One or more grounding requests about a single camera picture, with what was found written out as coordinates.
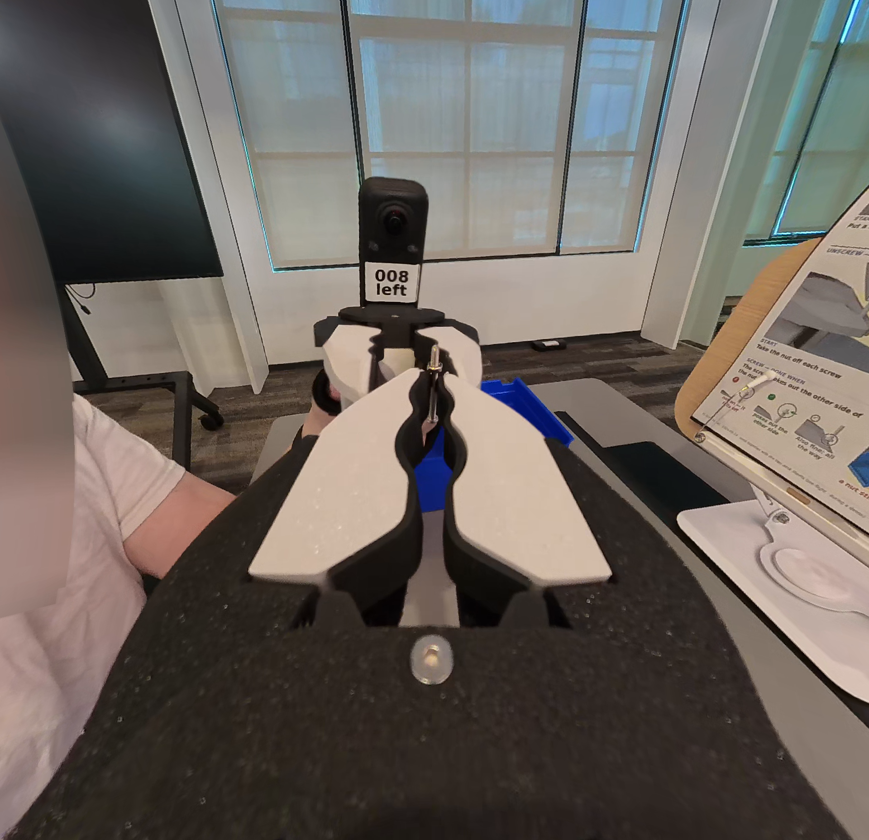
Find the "instruction sheet on wooden board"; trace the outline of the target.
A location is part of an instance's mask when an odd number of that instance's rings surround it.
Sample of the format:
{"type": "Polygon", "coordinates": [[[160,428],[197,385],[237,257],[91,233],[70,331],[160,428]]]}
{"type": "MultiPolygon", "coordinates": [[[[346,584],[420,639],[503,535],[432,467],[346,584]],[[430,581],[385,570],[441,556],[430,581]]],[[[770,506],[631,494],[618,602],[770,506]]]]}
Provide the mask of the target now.
{"type": "Polygon", "coordinates": [[[867,531],[712,436],[692,417],[821,239],[786,250],[755,279],[681,388],[681,433],[754,498],[694,509],[680,528],[835,687],[867,704],[867,531]]]}

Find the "large black tv screen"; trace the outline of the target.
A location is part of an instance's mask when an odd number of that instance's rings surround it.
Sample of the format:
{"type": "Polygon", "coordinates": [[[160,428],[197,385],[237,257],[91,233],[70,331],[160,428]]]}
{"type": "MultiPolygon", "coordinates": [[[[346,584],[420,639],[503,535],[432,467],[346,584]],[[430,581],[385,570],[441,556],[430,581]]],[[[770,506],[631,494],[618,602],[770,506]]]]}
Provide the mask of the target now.
{"type": "Polygon", "coordinates": [[[218,278],[148,0],[1,0],[2,122],[63,285],[218,278]]]}

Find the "printed instruction sheet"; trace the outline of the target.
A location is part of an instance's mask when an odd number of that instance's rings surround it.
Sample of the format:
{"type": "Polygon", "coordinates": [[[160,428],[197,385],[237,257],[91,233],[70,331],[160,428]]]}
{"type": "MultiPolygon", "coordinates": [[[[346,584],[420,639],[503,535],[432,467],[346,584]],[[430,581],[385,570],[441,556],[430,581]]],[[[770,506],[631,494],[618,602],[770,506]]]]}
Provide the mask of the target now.
{"type": "Polygon", "coordinates": [[[867,195],[840,216],[692,417],[867,531],[867,195]]]}

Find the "black desk mat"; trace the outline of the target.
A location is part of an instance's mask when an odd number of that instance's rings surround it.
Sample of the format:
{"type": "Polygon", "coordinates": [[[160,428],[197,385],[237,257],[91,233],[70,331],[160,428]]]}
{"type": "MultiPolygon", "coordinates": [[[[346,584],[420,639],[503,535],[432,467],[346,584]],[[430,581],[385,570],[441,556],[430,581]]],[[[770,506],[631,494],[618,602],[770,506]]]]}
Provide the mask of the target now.
{"type": "Polygon", "coordinates": [[[555,416],[667,527],[680,531],[683,511],[729,501],[652,441],[603,446],[565,411],[555,416]]]}

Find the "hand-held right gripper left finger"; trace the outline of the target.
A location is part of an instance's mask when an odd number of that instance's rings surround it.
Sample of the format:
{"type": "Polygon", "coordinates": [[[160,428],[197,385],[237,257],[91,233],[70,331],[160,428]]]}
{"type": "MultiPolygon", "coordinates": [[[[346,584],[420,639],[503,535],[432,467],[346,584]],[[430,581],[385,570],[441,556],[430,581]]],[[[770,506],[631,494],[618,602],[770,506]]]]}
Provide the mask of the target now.
{"type": "Polygon", "coordinates": [[[415,465],[427,374],[410,369],[336,417],[310,446],[248,573],[340,592],[396,592],[421,557],[415,465]]]}

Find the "black tv stand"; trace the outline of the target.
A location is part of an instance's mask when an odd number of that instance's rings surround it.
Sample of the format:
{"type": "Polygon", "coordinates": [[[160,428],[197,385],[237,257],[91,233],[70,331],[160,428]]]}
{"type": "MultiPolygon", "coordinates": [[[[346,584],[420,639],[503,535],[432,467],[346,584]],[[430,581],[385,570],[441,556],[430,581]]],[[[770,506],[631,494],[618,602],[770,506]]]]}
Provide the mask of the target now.
{"type": "Polygon", "coordinates": [[[70,290],[57,284],[56,291],[69,355],[81,375],[81,380],[73,383],[74,392],[85,396],[147,389],[169,391],[174,399],[171,458],[190,470],[193,410],[201,411],[201,426],[215,432],[224,424],[219,407],[196,389],[188,371],[110,377],[81,322],[80,313],[73,306],[70,290]]]}

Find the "teal-tinted side window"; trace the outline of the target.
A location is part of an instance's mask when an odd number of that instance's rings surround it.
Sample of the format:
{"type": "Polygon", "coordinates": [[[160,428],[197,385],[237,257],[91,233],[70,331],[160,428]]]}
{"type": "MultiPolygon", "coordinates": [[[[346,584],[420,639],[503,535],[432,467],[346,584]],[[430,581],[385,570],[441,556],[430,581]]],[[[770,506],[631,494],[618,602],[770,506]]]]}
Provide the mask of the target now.
{"type": "Polygon", "coordinates": [[[867,0],[820,0],[743,245],[824,234],[867,185],[867,0]]]}

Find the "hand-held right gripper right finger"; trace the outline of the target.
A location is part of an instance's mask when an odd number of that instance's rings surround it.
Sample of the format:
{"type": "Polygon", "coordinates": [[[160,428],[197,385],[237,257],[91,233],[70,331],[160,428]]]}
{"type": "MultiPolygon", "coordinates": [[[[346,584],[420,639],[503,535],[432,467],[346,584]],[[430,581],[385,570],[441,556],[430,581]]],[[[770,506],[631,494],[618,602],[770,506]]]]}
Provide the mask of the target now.
{"type": "Polygon", "coordinates": [[[602,583],[612,570],[547,439],[525,417],[468,381],[443,378],[453,475],[447,493],[458,549],[498,563],[533,587],[602,583]]]}

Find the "large gridded window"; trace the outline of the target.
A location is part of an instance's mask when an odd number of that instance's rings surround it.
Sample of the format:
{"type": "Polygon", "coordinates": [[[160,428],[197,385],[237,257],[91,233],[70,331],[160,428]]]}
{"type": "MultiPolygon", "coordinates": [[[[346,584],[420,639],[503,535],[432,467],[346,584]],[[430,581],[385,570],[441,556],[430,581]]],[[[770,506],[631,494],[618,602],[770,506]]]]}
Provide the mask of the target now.
{"type": "Polygon", "coordinates": [[[210,0],[274,272],[357,260],[369,177],[426,256],[639,248],[689,0],[210,0]]]}

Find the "blue plastic bin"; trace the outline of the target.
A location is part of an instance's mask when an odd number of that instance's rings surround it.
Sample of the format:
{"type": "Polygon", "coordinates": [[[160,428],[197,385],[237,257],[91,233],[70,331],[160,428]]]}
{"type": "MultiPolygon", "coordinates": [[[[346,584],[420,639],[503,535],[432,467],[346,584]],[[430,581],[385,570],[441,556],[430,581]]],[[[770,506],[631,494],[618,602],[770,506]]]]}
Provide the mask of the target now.
{"type": "MultiPolygon", "coordinates": [[[[481,390],[516,411],[542,436],[555,439],[569,447],[574,435],[564,426],[530,388],[519,378],[506,382],[499,379],[484,380],[481,390]]],[[[442,511],[452,470],[444,457],[444,436],[436,434],[434,442],[427,443],[424,459],[415,468],[415,481],[423,513],[442,511]]]]}

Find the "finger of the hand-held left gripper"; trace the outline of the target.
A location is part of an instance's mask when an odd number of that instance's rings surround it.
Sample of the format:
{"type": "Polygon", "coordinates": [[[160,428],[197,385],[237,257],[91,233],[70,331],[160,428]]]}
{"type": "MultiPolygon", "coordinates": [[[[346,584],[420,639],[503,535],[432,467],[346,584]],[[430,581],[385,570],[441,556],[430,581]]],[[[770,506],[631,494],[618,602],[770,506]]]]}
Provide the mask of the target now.
{"type": "Polygon", "coordinates": [[[382,372],[373,340],[376,329],[336,329],[326,340],[324,369],[341,407],[349,407],[382,385],[382,372]]]}
{"type": "Polygon", "coordinates": [[[434,341],[439,347],[440,363],[444,370],[480,388],[483,373],[479,343],[459,329],[436,329],[434,341]]]}

